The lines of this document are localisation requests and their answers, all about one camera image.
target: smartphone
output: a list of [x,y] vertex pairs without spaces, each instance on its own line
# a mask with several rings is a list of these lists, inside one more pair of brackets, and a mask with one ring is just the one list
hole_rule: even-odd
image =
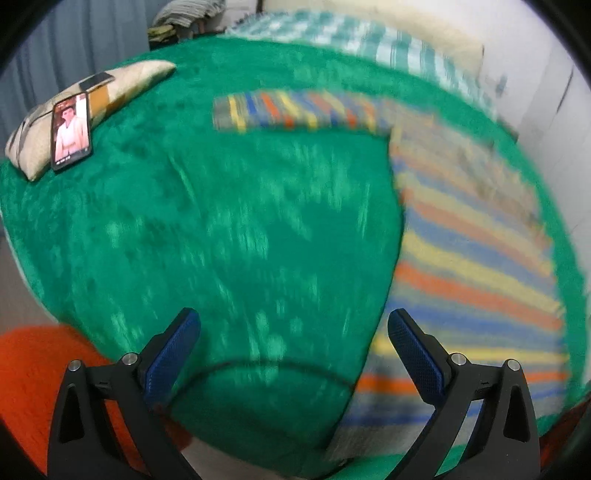
[[51,116],[51,168],[58,172],[92,155],[88,93],[61,100]]
[[88,77],[86,80],[82,80],[78,86],[83,92],[90,92],[91,90],[94,90],[105,83],[112,82],[113,80],[115,80],[115,77],[110,73],[99,72],[92,77]]

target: silver screw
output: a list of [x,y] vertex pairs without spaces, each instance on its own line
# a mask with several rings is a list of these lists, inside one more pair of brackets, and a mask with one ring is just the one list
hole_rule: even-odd
[[80,367],[82,366],[82,362],[80,360],[72,360],[69,364],[68,364],[68,370],[70,372],[75,372],[76,370],[78,370]]
[[509,368],[511,368],[514,372],[518,372],[519,369],[521,368],[521,365],[519,364],[519,362],[517,360],[507,360],[507,366]]
[[133,365],[134,363],[136,363],[138,361],[138,354],[137,353],[126,353],[122,358],[121,361],[125,364],[125,365]]
[[466,361],[466,357],[461,353],[452,353],[452,362],[456,365],[464,365]]

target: beige headboard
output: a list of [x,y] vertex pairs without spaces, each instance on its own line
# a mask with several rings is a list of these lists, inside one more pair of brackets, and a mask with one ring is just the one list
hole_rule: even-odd
[[264,11],[328,10],[374,20],[424,40],[451,57],[461,68],[478,76],[483,45],[434,15],[410,5],[409,0],[264,0]]

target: fuzzy green fabric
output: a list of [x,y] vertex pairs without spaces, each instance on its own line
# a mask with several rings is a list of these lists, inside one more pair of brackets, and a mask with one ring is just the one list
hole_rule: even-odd
[[[177,71],[100,125],[93,157],[73,169],[29,184],[1,165],[0,207],[33,292],[106,356],[140,350],[184,306],[200,312],[202,338],[171,404],[196,436],[284,475],[333,469],[323,449],[398,255],[387,139],[213,129],[214,97],[260,88],[390,95],[494,141],[540,195],[577,398],[583,277],[538,174],[484,114],[415,77],[313,47],[202,38],[139,59]],[[398,457],[376,461],[382,469],[362,460],[337,476],[371,478]]]

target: person on phone screen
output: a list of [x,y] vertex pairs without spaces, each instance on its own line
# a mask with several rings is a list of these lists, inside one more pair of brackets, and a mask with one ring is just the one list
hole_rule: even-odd
[[88,147],[88,127],[86,121],[76,115],[73,106],[61,113],[64,123],[57,129],[56,160],[61,160],[74,152]]

